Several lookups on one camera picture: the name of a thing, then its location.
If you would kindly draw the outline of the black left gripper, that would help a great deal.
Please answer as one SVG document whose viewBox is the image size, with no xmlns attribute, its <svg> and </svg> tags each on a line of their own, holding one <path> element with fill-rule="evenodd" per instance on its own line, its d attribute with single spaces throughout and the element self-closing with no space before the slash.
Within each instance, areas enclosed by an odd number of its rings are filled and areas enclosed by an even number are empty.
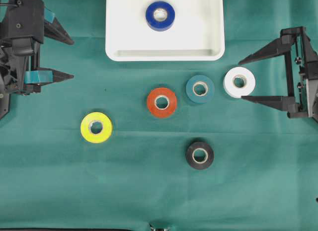
<svg viewBox="0 0 318 231">
<path fill-rule="evenodd" d="M 300 102 L 296 102 L 292 88 L 291 47 L 296 47 L 295 63 L 299 65 L 298 83 Z M 289 118 L 318 117 L 318 54 L 311 46 L 305 27 L 283 29 L 280 38 L 273 40 L 238 64 L 285 56 L 289 96 L 242 96 L 241 99 L 286 111 Z"/>
</svg>

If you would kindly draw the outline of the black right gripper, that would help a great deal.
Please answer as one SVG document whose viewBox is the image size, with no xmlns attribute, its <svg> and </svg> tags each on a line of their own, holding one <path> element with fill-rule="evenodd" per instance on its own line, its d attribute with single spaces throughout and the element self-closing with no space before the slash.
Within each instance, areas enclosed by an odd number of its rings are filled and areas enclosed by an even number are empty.
<svg viewBox="0 0 318 231">
<path fill-rule="evenodd" d="M 46 7 L 44 8 L 44 36 L 68 45 L 74 44 L 55 14 Z M 39 85 L 74 78 L 71 74 L 53 69 L 27 71 L 30 60 L 35 60 L 32 63 L 34 69 L 39 65 L 40 46 L 41 43 L 31 37 L 0 38 L 0 92 L 2 94 L 40 93 Z"/>
</svg>

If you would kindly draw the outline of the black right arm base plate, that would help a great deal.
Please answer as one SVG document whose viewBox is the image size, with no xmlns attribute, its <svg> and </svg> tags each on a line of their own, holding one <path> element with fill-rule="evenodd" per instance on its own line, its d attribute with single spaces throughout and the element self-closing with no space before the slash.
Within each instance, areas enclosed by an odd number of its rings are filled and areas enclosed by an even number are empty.
<svg viewBox="0 0 318 231">
<path fill-rule="evenodd" d="M 10 107 L 10 95 L 1 92 L 0 93 L 0 119 L 2 119 L 8 112 Z"/>
</svg>

